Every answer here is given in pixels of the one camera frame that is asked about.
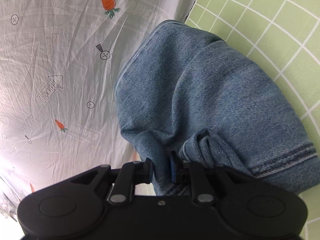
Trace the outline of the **blue denim jeans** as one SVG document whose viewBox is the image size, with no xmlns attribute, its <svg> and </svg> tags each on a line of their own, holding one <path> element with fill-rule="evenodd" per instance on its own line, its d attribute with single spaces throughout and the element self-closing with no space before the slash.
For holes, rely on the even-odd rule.
<svg viewBox="0 0 320 240">
<path fill-rule="evenodd" d="M 159 196 L 187 193 L 169 154 L 225 165 L 293 193 L 319 184 L 319 157 L 278 86 L 252 60 L 207 31 L 159 24 L 115 87 L 121 135 L 154 165 Z"/>
</svg>

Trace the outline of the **grey carrot print sheet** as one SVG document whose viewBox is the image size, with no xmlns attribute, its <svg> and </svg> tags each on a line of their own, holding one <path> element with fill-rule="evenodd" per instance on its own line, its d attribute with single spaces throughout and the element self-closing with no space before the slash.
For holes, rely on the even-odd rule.
<svg viewBox="0 0 320 240">
<path fill-rule="evenodd" d="M 34 191 L 134 155 L 114 87 L 164 20 L 196 0 L 1 0 L 1 209 Z"/>
</svg>

